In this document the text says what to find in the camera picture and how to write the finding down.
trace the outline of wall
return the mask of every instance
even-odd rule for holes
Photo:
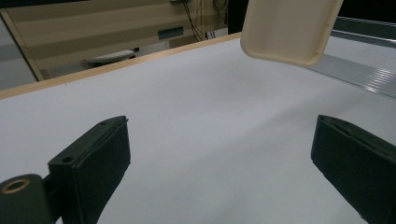
[[[195,20],[200,1],[188,2]],[[4,13],[15,27],[14,35],[21,37],[25,55],[33,59],[33,68],[41,71],[156,43],[163,29],[183,26],[183,36],[192,35],[183,5],[168,0],[91,0],[8,8]],[[207,13],[211,16],[205,17],[204,25],[215,19],[213,8]]]
[[[0,20],[0,91],[32,82],[33,73]]]

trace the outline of black cable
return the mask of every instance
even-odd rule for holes
[[[201,6],[202,6],[202,0],[199,1],[198,8],[197,8],[197,10],[195,12],[195,15],[196,15],[195,24],[198,24],[199,9],[201,8]]]
[[[187,17],[189,19],[189,22],[190,22],[190,25],[191,25],[191,29],[192,29],[192,33],[193,33],[193,35],[195,37],[195,40],[197,42],[202,41],[203,40],[203,36],[205,36],[205,34],[193,24],[192,19],[191,19],[191,14],[190,14],[190,8],[189,8],[189,5],[187,4],[187,1],[186,0],[182,0],[181,2],[183,3],[184,9],[186,10]]]
[[[228,0],[224,0],[224,2],[222,4],[220,4],[219,0],[212,1],[212,7],[215,9],[215,11],[217,13],[215,31],[212,31],[213,38],[216,37],[216,31],[219,29],[220,13],[224,9],[226,9],[226,19],[225,20],[227,20],[228,5],[229,5]]]

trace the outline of white table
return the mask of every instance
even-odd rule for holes
[[[346,57],[374,48],[335,38],[329,47]],[[365,223],[310,159],[317,116],[396,145],[396,101],[250,59],[239,39],[110,68],[0,101],[1,181],[47,175],[94,124],[126,115],[132,164],[99,223]]]

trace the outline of wooden table edge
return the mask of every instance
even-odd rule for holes
[[[160,58],[163,58],[163,57],[166,57],[169,55],[177,54],[177,53],[188,51],[191,49],[198,49],[201,47],[210,46],[210,45],[218,44],[221,42],[226,42],[229,40],[239,38],[240,36],[241,36],[240,33],[233,34],[233,35],[225,35],[225,36],[221,36],[218,38],[209,39],[206,41],[182,46],[182,47],[175,48],[175,49],[167,49],[164,51],[152,53],[152,54],[145,55],[142,57],[137,57],[137,58],[130,59],[127,61],[122,61],[119,63],[112,63],[112,64],[108,64],[105,66],[92,68],[89,70],[77,72],[77,73],[62,76],[62,77],[56,77],[56,78],[52,78],[52,79],[48,79],[48,80],[44,80],[44,81],[39,81],[39,82],[35,82],[35,83],[23,85],[23,86],[11,88],[8,90],[0,91],[0,100],[6,99],[9,97],[13,97],[13,96],[22,95],[22,94],[32,92],[32,91],[39,91],[39,90],[43,90],[43,89],[46,89],[49,87],[63,85],[66,83],[81,80],[86,77],[97,76],[97,75],[100,75],[100,74],[103,74],[106,72],[121,69],[123,67],[131,66],[131,65],[139,64],[139,63],[144,63],[144,62],[148,62],[148,61],[155,60],[155,59],[160,59]]]

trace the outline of beige tray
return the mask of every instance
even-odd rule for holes
[[[308,66],[326,48],[343,0],[250,0],[241,37],[254,58]]]

